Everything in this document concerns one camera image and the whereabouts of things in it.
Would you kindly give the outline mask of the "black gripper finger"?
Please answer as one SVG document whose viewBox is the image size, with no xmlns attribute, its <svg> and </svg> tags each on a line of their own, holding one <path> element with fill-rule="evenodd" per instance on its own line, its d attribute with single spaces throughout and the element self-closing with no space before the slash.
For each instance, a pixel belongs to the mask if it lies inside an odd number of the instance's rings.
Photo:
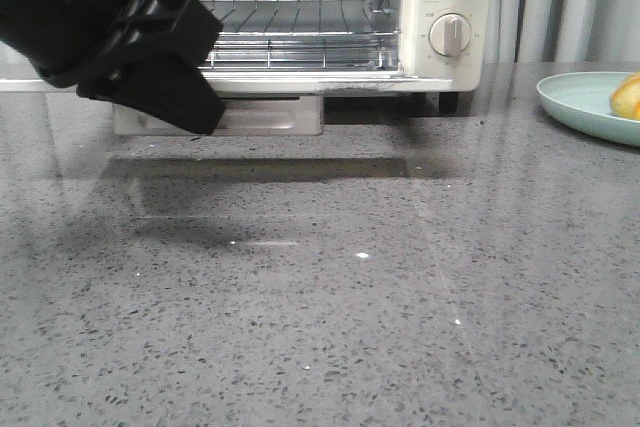
<svg viewBox="0 0 640 427">
<path fill-rule="evenodd" d="M 225 105 L 200 74 L 174 54 L 125 64 L 78 84 L 79 96 L 110 101 L 201 135 L 214 132 Z"/>
</svg>

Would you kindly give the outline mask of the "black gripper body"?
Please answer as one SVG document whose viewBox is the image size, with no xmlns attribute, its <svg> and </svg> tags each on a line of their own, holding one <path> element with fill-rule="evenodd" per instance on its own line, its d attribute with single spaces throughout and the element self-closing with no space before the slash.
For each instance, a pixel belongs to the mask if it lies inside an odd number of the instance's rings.
<svg viewBox="0 0 640 427">
<path fill-rule="evenodd" d="M 198 0 L 1 0 L 1 40 L 55 87 L 160 55 L 197 67 L 221 22 Z"/>
</svg>

